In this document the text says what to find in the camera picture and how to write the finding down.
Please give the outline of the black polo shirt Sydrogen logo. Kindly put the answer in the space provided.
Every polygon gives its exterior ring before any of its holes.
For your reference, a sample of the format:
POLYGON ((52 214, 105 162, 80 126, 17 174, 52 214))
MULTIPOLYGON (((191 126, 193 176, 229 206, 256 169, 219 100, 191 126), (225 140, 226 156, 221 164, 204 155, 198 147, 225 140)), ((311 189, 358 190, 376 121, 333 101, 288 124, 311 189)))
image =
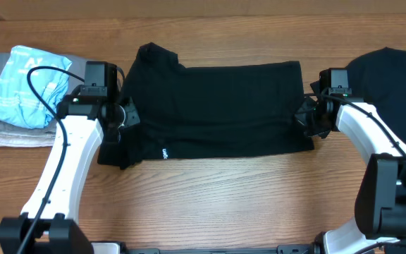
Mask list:
POLYGON ((185 67, 141 46, 119 101, 139 122, 101 144, 98 162, 126 169, 148 159, 258 157, 312 150, 295 120, 304 99, 297 61, 185 67))

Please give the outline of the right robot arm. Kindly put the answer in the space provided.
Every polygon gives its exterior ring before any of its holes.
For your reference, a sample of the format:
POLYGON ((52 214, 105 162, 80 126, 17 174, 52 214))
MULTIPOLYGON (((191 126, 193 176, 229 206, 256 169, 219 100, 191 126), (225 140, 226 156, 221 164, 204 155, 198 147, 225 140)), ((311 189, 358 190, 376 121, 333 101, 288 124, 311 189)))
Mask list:
POLYGON ((320 233, 308 253, 406 253, 406 144, 380 119, 374 106, 344 97, 307 98, 295 118, 309 136, 345 134, 367 167, 353 218, 320 233))

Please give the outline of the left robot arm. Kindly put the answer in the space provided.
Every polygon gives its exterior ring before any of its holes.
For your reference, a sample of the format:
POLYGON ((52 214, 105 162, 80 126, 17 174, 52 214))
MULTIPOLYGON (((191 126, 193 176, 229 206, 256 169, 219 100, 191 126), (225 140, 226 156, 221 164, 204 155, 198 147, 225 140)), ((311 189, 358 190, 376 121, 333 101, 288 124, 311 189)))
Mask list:
POLYGON ((107 97, 67 95, 51 153, 30 199, 18 217, 0 223, 4 253, 126 252, 124 243, 90 241, 78 226, 80 199, 92 158, 108 129, 139 123, 133 102, 120 105, 107 97))

